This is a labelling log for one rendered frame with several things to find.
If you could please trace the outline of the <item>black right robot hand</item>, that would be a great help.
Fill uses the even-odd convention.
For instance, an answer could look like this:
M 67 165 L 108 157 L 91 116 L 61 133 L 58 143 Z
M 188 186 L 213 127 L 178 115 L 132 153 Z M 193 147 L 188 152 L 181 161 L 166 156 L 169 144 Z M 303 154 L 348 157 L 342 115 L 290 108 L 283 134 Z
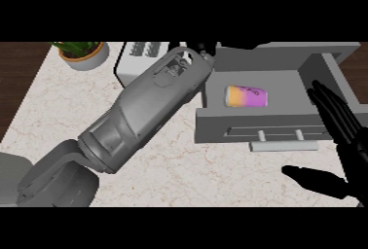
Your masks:
M 348 104 L 320 81 L 312 82 L 308 96 L 337 144 L 345 178 L 294 165 L 286 165 L 283 173 L 303 189 L 339 199 L 352 196 L 360 201 L 358 206 L 368 208 L 368 127 L 362 126 Z

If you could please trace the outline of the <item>white toaster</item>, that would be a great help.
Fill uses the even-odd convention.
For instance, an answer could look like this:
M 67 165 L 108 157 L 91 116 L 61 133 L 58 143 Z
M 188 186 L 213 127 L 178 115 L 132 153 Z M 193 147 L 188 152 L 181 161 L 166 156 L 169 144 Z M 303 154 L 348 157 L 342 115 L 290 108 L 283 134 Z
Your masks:
M 125 42 L 114 66 L 114 74 L 126 87 L 156 61 L 185 42 Z

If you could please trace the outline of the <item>orange and purple can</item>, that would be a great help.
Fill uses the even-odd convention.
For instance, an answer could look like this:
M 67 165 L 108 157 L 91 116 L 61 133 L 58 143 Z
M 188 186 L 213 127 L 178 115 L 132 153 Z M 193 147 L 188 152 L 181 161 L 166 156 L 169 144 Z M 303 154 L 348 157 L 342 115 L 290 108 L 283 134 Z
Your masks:
M 225 103 L 228 107 L 266 107 L 266 90 L 247 86 L 228 86 Z

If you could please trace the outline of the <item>green plant in white pot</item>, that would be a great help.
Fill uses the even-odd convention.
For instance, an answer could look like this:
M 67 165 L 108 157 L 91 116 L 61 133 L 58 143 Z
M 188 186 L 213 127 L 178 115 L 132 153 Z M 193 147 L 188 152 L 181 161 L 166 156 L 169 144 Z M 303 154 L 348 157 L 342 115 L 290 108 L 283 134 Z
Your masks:
M 107 42 L 51 42 L 51 45 L 58 48 L 60 57 L 77 71 L 98 68 L 110 56 Z

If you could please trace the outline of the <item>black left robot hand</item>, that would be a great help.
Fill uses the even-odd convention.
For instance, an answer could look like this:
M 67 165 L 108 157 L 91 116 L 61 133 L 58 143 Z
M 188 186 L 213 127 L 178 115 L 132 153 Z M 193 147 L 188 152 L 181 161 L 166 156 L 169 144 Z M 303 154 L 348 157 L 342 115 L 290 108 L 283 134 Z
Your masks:
M 218 45 L 222 45 L 227 48 L 235 48 L 243 50 L 253 50 L 260 45 L 268 44 L 268 41 L 228 41 L 228 42 L 172 42 L 169 45 L 169 51 L 175 49 L 176 47 L 188 47 L 191 48 L 197 53 L 209 53 L 212 55 L 216 55 L 216 48 Z

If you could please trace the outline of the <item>grey open drawer box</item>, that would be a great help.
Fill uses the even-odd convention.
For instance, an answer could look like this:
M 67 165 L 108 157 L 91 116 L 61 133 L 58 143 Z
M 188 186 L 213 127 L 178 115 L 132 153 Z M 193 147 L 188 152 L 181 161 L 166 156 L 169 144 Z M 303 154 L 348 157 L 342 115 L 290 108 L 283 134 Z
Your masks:
M 342 70 L 330 53 L 315 53 L 306 57 L 293 70 L 213 72 L 206 83 L 207 107 L 195 111 L 197 118 L 290 117 L 306 115 L 315 123 L 321 122 L 306 90 L 318 80 L 348 102 L 358 120 L 368 126 L 368 104 L 361 104 L 352 93 Z M 258 87 L 268 92 L 266 107 L 228 107 L 227 87 Z

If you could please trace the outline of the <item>grey cabinet body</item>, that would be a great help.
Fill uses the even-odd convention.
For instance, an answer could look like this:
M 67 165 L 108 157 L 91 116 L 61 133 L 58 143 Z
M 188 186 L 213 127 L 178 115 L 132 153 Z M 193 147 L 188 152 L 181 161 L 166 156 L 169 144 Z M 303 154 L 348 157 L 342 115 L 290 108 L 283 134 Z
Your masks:
M 215 70 L 296 70 L 317 53 L 330 53 L 337 63 L 342 63 L 360 46 L 358 42 L 272 42 L 253 50 L 221 47 L 216 51 Z

